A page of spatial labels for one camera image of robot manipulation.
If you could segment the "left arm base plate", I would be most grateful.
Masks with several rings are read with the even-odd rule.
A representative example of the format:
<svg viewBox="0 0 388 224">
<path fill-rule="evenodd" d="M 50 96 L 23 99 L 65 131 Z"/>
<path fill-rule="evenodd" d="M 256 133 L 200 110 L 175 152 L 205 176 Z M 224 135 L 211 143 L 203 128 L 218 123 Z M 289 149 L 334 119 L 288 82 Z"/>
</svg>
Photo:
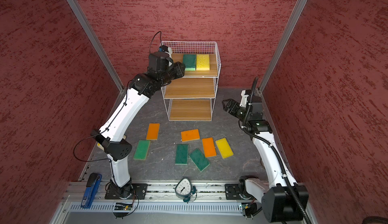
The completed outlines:
<svg viewBox="0 0 388 224">
<path fill-rule="evenodd" d="M 106 187 L 105 199 L 107 200 L 144 200 L 147 193 L 148 184 L 131 184 L 131 187 L 124 186 L 123 190 L 119 190 L 114 184 L 109 183 Z"/>
</svg>

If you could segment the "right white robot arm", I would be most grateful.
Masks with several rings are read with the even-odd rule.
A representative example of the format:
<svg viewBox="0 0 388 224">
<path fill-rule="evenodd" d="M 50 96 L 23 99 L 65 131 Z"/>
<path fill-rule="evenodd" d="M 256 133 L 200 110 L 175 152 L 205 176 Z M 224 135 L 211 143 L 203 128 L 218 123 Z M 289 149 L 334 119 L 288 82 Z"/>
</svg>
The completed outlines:
<svg viewBox="0 0 388 224">
<path fill-rule="evenodd" d="M 242 176 L 239 180 L 242 195 L 260 202 L 259 210 L 269 223 L 311 223 L 306 211 L 309 193 L 305 186 L 298 184 L 280 155 L 262 99 L 244 93 L 241 102 L 226 99 L 222 107 L 238 119 L 239 128 L 253 141 L 268 178 L 264 183 L 255 177 Z"/>
</svg>

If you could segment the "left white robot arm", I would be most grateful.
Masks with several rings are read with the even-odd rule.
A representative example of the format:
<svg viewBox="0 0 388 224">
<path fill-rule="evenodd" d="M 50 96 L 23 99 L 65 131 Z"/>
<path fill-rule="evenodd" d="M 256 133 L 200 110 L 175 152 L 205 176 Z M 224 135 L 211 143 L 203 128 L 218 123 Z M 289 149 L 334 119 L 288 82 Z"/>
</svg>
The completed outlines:
<svg viewBox="0 0 388 224">
<path fill-rule="evenodd" d="M 107 154 L 112 173 L 110 186 L 120 199 L 127 199 L 133 193 L 128 168 L 132 145 L 124 139 L 125 132 L 149 99 L 173 80 L 184 77 L 185 69 L 184 63 L 174 62 L 167 52 L 150 53 L 147 72 L 129 81 L 125 96 L 113 115 L 98 131 L 92 131 L 92 137 Z"/>
</svg>

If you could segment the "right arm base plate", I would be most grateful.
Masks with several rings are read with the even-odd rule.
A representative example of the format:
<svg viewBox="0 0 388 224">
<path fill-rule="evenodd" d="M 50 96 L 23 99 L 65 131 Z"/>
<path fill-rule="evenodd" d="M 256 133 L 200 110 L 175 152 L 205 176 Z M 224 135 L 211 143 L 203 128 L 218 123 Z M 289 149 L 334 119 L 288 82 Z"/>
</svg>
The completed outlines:
<svg viewBox="0 0 388 224">
<path fill-rule="evenodd" d="M 244 195 L 238 184 L 225 184 L 225 197 L 227 200 L 252 200 L 252 196 Z"/>
</svg>

